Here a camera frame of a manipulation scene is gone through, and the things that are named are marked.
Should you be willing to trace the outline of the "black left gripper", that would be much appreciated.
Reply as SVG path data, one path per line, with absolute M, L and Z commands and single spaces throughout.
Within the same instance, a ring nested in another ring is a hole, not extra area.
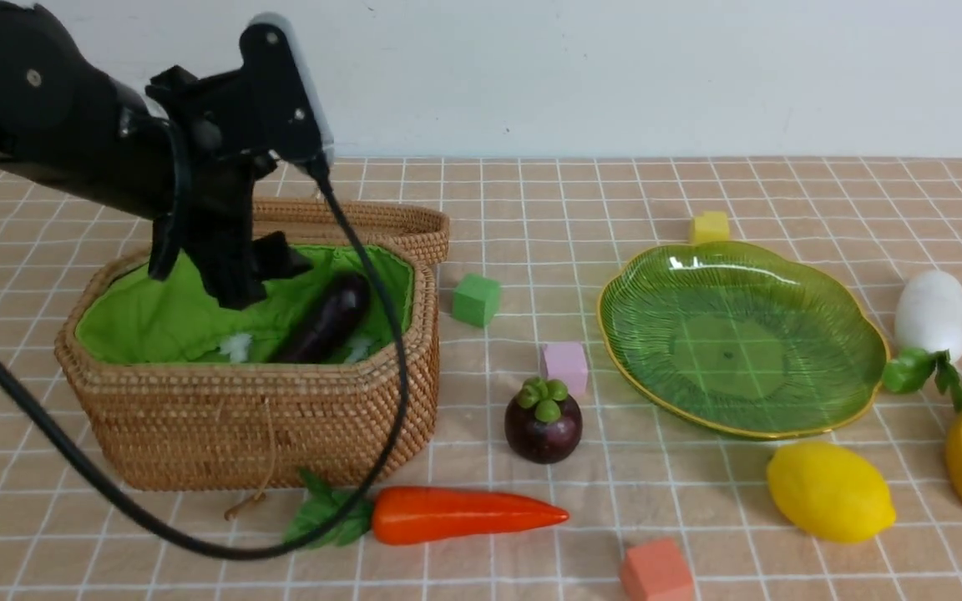
M 275 167 L 243 69 L 199 78 L 175 65 L 152 77 L 145 92 L 164 110 L 170 138 L 170 205 L 155 221 L 155 243 L 182 244 L 202 221 L 243 225 L 256 180 Z M 227 311 L 266 300 L 263 281 L 313 267 L 279 230 L 252 243 L 200 236 L 192 240 L 192 263 L 204 290 Z

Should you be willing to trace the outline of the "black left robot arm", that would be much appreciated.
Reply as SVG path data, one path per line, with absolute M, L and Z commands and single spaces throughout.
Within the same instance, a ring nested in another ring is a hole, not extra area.
M 238 38 L 243 64 L 197 78 L 180 66 L 138 92 L 96 68 L 42 5 L 0 1 L 0 169 L 153 222 L 149 277 L 180 254 L 221 307 L 311 262 L 281 233 L 253 236 L 253 190 L 278 160 L 325 159 L 332 137 L 286 17 Z

